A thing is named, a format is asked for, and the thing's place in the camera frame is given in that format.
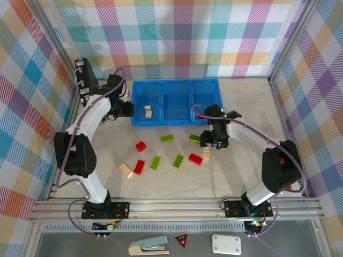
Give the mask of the blue three-compartment bin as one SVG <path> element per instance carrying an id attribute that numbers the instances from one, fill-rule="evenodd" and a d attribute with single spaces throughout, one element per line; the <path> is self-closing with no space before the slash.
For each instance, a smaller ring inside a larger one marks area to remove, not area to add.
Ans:
<path id="1" fill-rule="evenodd" d="M 196 119 L 194 104 L 223 107 L 218 79 L 145 80 L 134 81 L 131 102 L 135 115 L 133 126 L 207 125 Z M 152 118 L 145 118 L 144 106 L 150 105 Z"/>

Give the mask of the black hard case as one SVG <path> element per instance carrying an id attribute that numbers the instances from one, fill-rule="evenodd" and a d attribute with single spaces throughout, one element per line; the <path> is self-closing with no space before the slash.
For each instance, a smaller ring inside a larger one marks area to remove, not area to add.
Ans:
<path id="1" fill-rule="evenodd" d="M 87 58 L 78 58 L 74 61 L 76 86 L 79 91 L 80 103 L 85 107 L 90 96 L 95 94 L 99 87 L 98 80 Z"/>

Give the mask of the slotted metal strip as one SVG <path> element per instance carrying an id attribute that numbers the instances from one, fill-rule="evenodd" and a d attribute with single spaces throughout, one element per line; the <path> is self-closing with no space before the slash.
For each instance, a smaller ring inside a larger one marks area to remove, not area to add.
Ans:
<path id="1" fill-rule="evenodd" d="M 92 223 L 83 224 L 82 229 L 95 231 Z M 80 232 L 71 223 L 47 223 L 44 232 Z M 214 222 L 124 222 L 120 223 L 114 232 L 202 232 L 202 231 L 245 231 L 243 221 Z"/>

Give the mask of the red triangle sign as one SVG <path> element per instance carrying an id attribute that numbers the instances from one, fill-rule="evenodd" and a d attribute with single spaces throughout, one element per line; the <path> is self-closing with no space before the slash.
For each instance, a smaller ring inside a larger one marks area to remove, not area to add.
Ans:
<path id="1" fill-rule="evenodd" d="M 174 239 L 185 249 L 187 246 L 188 233 L 173 236 Z"/>

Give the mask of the white rectangular plate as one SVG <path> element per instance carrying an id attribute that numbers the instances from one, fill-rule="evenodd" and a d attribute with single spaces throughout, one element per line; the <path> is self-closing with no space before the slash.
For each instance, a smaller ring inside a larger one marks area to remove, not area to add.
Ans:
<path id="1" fill-rule="evenodd" d="M 216 254 L 241 255 L 241 239 L 238 236 L 213 234 L 212 252 Z"/>

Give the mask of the grey blue stapler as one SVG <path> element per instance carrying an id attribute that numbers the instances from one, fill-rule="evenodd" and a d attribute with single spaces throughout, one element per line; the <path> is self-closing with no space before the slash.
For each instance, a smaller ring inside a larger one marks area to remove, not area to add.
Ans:
<path id="1" fill-rule="evenodd" d="M 131 256 L 168 255 L 169 251 L 166 250 L 167 244 L 167 236 L 142 239 L 132 242 L 128 252 Z"/>

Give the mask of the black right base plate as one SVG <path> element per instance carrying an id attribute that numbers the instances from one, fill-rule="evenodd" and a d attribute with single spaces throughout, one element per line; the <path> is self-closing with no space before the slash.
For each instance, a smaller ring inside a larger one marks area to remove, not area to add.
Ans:
<path id="1" fill-rule="evenodd" d="M 267 201 L 254 206 L 238 201 L 224 201 L 224 211 L 226 218 L 229 217 L 272 217 L 273 210 L 271 204 Z"/>

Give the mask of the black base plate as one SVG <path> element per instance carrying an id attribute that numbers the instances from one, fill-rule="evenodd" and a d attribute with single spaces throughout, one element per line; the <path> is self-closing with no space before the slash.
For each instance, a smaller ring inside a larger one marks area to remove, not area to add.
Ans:
<path id="1" fill-rule="evenodd" d="M 81 218 L 84 220 L 100 220 L 100 219 L 128 219 L 130 211 L 129 202 L 104 202 L 91 203 L 86 201 L 82 205 L 83 212 Z"/>
<path id="2" fill-rule="evenodd" d="M 272 217 L 273 210 L 271 204 L 267 201 L 254 206 L 238 201 L 224 201 L 224 211 L 226 218 L 229 217 Z"/>

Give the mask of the aluminium front rail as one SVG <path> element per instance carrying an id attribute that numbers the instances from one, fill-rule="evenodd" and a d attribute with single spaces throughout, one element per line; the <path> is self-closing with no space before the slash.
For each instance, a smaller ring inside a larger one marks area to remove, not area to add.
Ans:
<path id="1" fill-rule="evenodd" d="M 66 222 L 72 198 L 37 201 L 30 222 Z M 127 221 L 224 221 L 221 198 L 113 198 L 115 202 L 129 202 Z M 324 218 L 317 198 L 278 198 L 280 220 L 311 220 Z"/>

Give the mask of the aluminium frame post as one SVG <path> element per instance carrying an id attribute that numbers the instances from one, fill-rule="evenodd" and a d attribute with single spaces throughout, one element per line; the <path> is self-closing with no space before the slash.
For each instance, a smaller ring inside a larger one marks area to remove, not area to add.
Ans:
<path id="1" fill-rule="evenodd" d="M 287 58 L 292 52 L 294 46 L 298 42 L 302 35 L 307 23 L 309 22 L 313 12 L 316 10 L 321 0 L 306 0 L 303 4 L 303 9 L 297 17 L 296 23 L 292 26 L 292 29 L 287 30 L 286 34 L 289 35 L 287 41 L 284 43 L 282 50 L 280 51 L 278 58 L 272 65 L 272 70 L 269 72 L 267 78 L 269 85 L 272 86 L 276 80 L 276 77 L 281 72 L 282 68 L 287 62 Z"/>
<path id="2" fill-rule="evenodd" d="M 80 53 L 62 19 L 54 0 L 25 0 L 29 9 L 37 19 L 46 37 L 56 50 L 61 63 L 73 82 L 76 81 L 74 74 L 74 60 L 80 57 Z"/>

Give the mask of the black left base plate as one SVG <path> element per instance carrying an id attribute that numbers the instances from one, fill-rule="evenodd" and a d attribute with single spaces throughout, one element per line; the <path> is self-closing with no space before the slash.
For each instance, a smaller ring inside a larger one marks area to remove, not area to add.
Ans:
<path id="1" fill-rule="evenodd" d="M 130 211 L 129 202 L 104 202 L 91 203 L 86 201 L 82 205 L 83 212 L 81 218 L 84 220 L 100 220 L 100 219 L 128 219 Z"/>

